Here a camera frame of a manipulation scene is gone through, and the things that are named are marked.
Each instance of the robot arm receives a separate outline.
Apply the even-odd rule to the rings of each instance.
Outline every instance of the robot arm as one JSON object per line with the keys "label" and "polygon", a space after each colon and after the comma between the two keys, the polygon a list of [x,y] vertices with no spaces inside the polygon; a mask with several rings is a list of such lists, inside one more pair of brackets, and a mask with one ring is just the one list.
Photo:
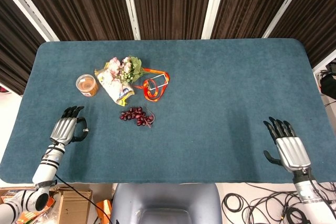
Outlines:
{"label": "robot arm", "polygon": [[273,158],[268,151],[264,155],[272,164],[283,166],[293,173],[293,183],[312,224],[336,224],[336,216],[330,205],[321,197],[318,183],[311,174],[311,163],[306,149],[290,123],[269,118],[272,124],[264,121],[280,156]]}
{"label": "robot arm", "polygon": [[[41,211],[48,202],[49,189],[55,184],[54,176],[65,153],[65,146],[71,142],[80,142],[88,134],[85,118],[77,118],[84,107],[74,106],[67,108],[52,131],[48,146],[41,162],[33,176],[36,190],[22,190],[9,202],[0,205],[0,223],[12,224],[19,218],[23,211]],[[77,123],[83,122],[83,135],[74,136]]]}

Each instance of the flower bouquet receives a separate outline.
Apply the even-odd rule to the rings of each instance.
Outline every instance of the flower bouquet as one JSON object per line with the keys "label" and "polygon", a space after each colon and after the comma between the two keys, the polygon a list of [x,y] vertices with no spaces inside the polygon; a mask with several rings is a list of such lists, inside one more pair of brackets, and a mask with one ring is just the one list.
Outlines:
{"label": "flower bouquet", "polygon": [[94,74],[100,84],[107,91],[116,104],[126,105],[126,99],[134,95],[134,90],[129,83],[138,80],[144,73],[141,60],[128,56],[120,62],[116,57],[106,62],[101,70],[95,70]]}

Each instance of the floor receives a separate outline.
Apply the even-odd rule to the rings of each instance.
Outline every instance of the floor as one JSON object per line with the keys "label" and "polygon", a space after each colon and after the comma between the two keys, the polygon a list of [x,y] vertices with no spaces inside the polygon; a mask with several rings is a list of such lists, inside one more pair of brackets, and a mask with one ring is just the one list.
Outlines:
{"label": "floor", "polygon": [[[323,102],[326,104],[328,102],[331,102],[328,98],[322,97]],[[15,94],[0,94],[0,132],[2,133],[2,137],[0,139],[0,160],[3,157],[5,147],[7,145],[7,142],[9,140],[9,137],[12,132],[12,128],[15,123],[16,115],[18,112],[18,108],[21,102],[21,97]],[[331,104],[327,107],[327,111],[329,111],[329,118],[333,124],[334,130],[336,129],[336,120],[334,120],[336,115],[336,103]],[[293,184],[253,184],[261,187],[265,187],[271,190],[275,191],[283,191],[283,190],[294,190]],[[10,186],[22,186],[22,185],[13,185],[5,183],[0,179],[0,187],[10,187]],[[77,189],[91,189],[93,191],[93,200],[95,202],[101,201],[103,199],[111,198],[113,194],[113,190],[116,188],[116,184],[80,184],[76,183],[74,186]],[[258,189],[255,187],[252,187],[250,185],[247,185],[245,183],[218,183],[217,188],[219,191],[220,199],[223,200],[224,196],[228,193],[238,193],[241,196],[243,196],[248,202],[250,202],[253,199],[265,197],[270,194],[269,191],[264,189]],[[334,193],[327,193],[329,195],[330,199],[336,199],[336,195]],[[231,208],[236,208],[238,206],[237,199],[230,198],[228,200],[228,205]],[[265,206],[262,206],[260,208],[263,212],[266,212]],[[271,200],[268,205],[268,210],[273,218],[279,219],[279,216],[281,214],[281,207],[280,205],[275,201]],[[228,218],[234,223],[234,224],[240,224],[244,223],[242,221],[241,213],[232,213],[228,212],[226,210],[226,214]],[[97,213],[93,207],[90,208],[90,214],[88,223],[92,224],[94,223],[94,220],[96,219]],[[223,216],[223,224],[230,223],[227,218]],[[265,222],[265,223],[279,223],[279,221],[274,221],[271,218],[268,217],[268,221],[263,217],[263,215],[256,210],[254,214],[254,221],[255,222]]]}

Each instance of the silver robotic hand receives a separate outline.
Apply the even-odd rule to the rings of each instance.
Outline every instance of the silver robotic hand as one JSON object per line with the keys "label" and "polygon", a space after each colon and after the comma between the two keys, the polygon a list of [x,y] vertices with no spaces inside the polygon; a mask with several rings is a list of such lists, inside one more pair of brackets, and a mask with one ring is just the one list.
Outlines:
{"label": "silver robotic hand", "polygon": [[264,121],[264,124],[277,147],[280,159],[273,158],[268,151],[264,151],[266,159],[293,173],[293,183],[310,223],[336,224],[335,213],[329,203],[321,197],[318,183],[311,174],[311,162],[302,140],[297,137],[289,122],[271,117],[269,119],[271,123]]}
{"label": "silver robotic hand", "polygon": [[[49,145],[42,156],[33,183],[36,190],[22,190],[9,202],[0,205],[0,224],[12,224],[23,211],[41,211],[48,202],[49,189],[55,184],[54,176],[65,153],[65,146],[71,142],[80,142],[88,134],[85,118],[77,118],[83,106],[67,108],[57,121],[50,136],[53,144]],[[83,134],[74,136],[78,123],[83,123]]]}

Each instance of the green felt table cover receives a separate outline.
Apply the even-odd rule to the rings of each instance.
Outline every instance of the green felt table cover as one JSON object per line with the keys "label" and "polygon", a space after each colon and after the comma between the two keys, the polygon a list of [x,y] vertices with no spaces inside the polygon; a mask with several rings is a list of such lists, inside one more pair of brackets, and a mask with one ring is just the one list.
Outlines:
{"label": "green felt table cover", "polygon": [[[147,106],[153,127],[121,121],[125,108],[100,86],[83,96],[75,86],[112,57],[139,57],[167,71],[162,99],[142,91],[130,106]],[[335,136],[306,52],[294,39],[47,42],[40,46],[17,120],[0,165],[0,178],[31,183],[63,110],[84,105],[88,137],[66,146],[58,175],[67,182],[271,182],[292,176],[265,159],[278,156],[262,123],[291,122],[318,181],[335,181]]]}

